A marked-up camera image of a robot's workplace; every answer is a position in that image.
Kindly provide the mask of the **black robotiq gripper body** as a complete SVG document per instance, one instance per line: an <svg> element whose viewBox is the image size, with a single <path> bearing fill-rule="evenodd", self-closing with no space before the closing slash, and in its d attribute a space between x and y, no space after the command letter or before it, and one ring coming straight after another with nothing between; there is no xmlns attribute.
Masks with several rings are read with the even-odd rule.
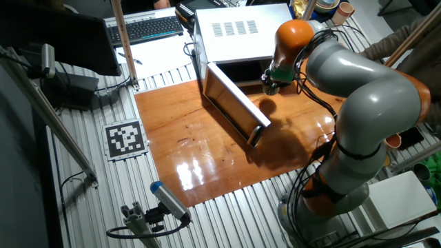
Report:
<svg viewBox="0 0 441 248"><path fill-rule="evenodd" d="M260 77L263 86L279 86L279 82L273 79L273 75L277 75L276 69L267 68Z"/></svg>

